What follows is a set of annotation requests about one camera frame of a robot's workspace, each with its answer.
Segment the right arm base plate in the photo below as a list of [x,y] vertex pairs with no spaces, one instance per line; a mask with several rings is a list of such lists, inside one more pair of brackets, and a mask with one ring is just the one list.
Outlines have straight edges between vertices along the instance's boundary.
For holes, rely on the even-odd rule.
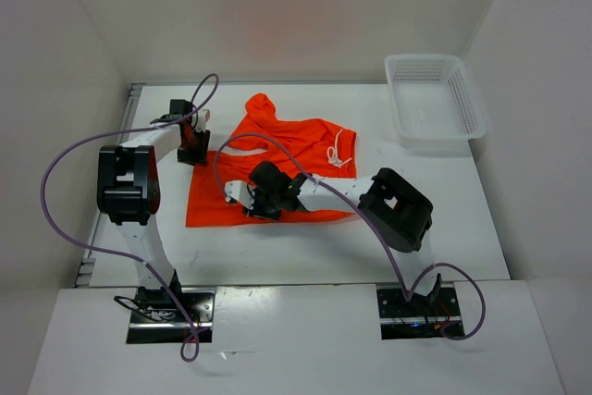
[[415,294],[407,302],[395,286],[376,288],[382,340],[434,339],[447,333],[453,338],[465,335],[457,293],[444,284],[434,295]]

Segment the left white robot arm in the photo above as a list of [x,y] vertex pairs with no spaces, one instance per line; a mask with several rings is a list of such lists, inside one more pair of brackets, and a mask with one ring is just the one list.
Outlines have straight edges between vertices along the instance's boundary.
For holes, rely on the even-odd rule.
[[185,299],[177,272],[165,253],[155,214],[161,203],[158,161],[175,151],[180,163],[207,163],[210,111],[174,99],[169,112],[148,130],[120,145],[105,145],[98,157],[97,204],[116,225],[137,258],[137,301],[166,321],[183,313]]

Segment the white plastic basket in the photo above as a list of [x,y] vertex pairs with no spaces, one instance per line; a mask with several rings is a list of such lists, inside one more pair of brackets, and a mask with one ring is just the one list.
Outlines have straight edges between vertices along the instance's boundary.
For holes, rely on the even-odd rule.
[[459,57],[392,55],[384,68],[402,145],[436,148],[486,135],[475,86]]

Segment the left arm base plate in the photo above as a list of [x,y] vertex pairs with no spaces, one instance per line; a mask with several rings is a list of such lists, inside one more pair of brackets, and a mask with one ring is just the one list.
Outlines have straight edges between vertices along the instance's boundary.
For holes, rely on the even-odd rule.
[[[216,291],[208,288],[185,288],[179,296],[202,343],[212,342],[215,298]],[[172,302],[148,303],[139,292],[115,299],[130,311],[127,344],[181,344],[191,334],[190,324]]]

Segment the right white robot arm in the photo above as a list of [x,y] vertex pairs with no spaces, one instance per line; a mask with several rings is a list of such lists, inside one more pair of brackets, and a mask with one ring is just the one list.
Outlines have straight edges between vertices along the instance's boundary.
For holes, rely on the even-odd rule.
[[263,161],[246,181],[226,183],[227,200],[236,201],[250,217],[279,221],[296,212],[356,213],[371,223],[397,262],[406,289],[407,307],[425,315],[438,304],[441,277],[429,231],[433,204],[394,170],[382,167],[372,177],[322,178],[299,173],[293,177]]

